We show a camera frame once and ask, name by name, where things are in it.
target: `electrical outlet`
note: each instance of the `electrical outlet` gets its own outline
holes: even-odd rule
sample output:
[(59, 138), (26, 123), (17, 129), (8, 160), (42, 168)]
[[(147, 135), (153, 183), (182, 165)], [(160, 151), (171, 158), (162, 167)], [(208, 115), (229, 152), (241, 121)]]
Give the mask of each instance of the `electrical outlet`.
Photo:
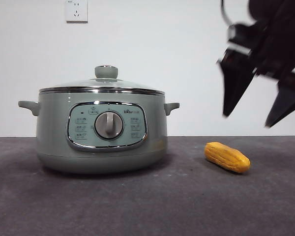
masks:
[(88, 22), (88, 0), (66, 0), (65, 18), (67, 22)]

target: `lid rim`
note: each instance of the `lid rim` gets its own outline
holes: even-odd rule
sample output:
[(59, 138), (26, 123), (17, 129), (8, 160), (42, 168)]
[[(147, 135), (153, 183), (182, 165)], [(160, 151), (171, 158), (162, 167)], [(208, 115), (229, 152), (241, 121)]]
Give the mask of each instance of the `lid rim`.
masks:
[(133, 92), (133, 93), (147, 93), (147, 94), (160, 94), (165, 95), (165, 92), (160, 90), (153, 90), (153, 89), (147, 89), (147, 88), (121, 88), (121, 87), (50, 87), (50, 88), (42, 88), (39, 90), (39, 93), (57, 93), (57, 92), (89, 92), (90, 90), (96, 92)]

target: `black robotic claw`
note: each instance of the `black robotic claw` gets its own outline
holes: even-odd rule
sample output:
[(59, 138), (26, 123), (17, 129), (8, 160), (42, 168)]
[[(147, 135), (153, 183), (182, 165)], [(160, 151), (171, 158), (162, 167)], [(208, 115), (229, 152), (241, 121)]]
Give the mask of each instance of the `black robotic claw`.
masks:
[(227, 49), (219, 61), (224, 74), (223, 114), (231, 114), (255, 75), (265, 75), (279, 80), (279, 93), (266, 120), (272, 127), (295, 110), (295, 0), (262, 4), (250, 0), (249, 10), (256, 23), (230, 25), (229, 42), (250, 52)]

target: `tabletop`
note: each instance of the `tabletop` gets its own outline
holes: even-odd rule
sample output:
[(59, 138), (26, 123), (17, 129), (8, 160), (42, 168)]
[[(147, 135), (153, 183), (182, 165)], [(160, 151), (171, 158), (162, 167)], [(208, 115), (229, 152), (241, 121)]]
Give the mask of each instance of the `tabletop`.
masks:
[[(204, 147), (240, 150), (236, 174)], [(295, 136), (169, 137), (156, 164), (114, 175), (52, 171), (35, 138), (0, 138), (0, 236), (293, 236)]]

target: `white wall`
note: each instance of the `white wall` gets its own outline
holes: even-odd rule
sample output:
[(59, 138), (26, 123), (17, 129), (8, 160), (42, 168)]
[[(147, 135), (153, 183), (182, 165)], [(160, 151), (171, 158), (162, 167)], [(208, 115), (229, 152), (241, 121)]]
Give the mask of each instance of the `white wall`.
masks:
[[(0, 0), (0, 137), (35, 136), (36, 117), (18, 108), (40, 88), (94, 77), (97, 65), (119, 78), (166, 92), (181, 108), (171, 136), (295, 135), (295, 112), (264, 128), (276, 82), (256, 78), (228, 119), (222, 117), (218, 58), (227, 47), (219, 0), (88, 0), (88, 24), (67, 24), (64, 0)], [(247, 1), (226, 2), (248, 21)]]

